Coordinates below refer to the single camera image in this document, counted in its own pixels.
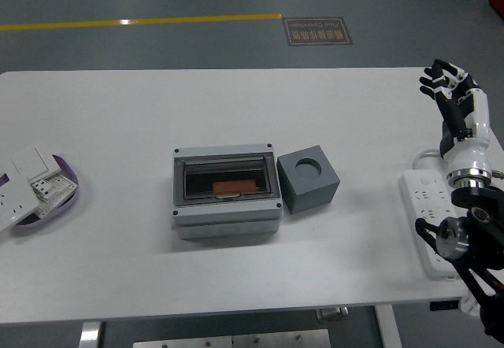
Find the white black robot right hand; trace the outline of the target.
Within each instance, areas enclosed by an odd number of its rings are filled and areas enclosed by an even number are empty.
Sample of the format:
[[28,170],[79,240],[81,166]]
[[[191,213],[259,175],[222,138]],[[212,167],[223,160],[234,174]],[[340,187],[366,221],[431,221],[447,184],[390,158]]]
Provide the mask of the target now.
[[443,118],[440,157],[447,163],[451,187],[475,181],[481,187],[491,182],[487,159],[490,118],[487,95],[464,69],[441,59],[424,70],[420,91],[437,105]]

